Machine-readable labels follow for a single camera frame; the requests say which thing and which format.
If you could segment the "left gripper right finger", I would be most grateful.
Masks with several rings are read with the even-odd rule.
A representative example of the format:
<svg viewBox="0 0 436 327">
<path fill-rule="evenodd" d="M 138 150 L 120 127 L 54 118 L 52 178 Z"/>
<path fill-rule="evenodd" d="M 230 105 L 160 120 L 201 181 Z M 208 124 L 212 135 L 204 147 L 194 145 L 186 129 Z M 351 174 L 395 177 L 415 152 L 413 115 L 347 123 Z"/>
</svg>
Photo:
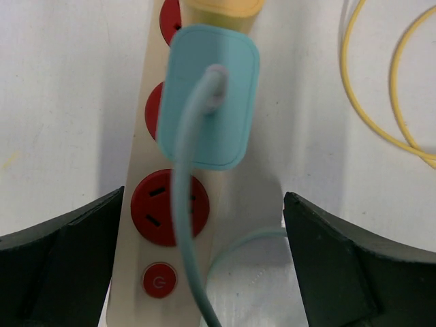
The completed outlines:
<svg viewBox="0 0 436 327">
<path fill-rule="evenodd" d="M 310 326 L 434 326 L 435 253 L 288 192 L 283 215 Z"/>
</svg>

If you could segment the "yellow charger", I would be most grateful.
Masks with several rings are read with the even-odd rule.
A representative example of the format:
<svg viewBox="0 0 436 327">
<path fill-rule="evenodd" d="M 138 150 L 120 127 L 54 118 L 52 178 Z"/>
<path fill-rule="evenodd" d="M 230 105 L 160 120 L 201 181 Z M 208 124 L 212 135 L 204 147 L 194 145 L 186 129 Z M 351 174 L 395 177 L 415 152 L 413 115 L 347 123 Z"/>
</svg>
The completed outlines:
<svg viewBox="0 0 436 327">
<path fill-rule="evenodd" d="M 264 0 L 179 1 L 183 26 L 205 24 L 248 35 L 261 12 Z"/>
</svg>

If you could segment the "teal charger with cable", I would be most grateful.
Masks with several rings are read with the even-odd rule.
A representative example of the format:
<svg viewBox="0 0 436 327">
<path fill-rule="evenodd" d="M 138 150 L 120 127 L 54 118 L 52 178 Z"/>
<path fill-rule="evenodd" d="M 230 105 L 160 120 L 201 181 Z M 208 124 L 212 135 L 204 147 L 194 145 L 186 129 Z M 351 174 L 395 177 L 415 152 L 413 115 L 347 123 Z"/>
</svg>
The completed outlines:
<svg viewBox="0 0 436 327">
<path fill-rule="evenodd" d="M 243 33 L 210 25 L 182 28 L 170 56 L 157 125 L 168 159 L 191 155 L 194 167 L 229 170 L 245 155 L 260 55 Z"/>
</svg>

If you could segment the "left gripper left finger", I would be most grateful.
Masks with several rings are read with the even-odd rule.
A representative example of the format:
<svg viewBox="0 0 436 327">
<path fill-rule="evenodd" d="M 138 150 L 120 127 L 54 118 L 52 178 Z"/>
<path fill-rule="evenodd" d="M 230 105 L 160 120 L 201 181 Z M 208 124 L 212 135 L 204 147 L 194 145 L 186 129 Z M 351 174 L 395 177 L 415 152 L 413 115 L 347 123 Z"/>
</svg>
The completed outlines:
<svg viewBox="0 0 436 327">
<path fill-rule="evenodd" d="M 1 237 L 2 326 L 99 324 L 123 192 Z"/>
</svg>

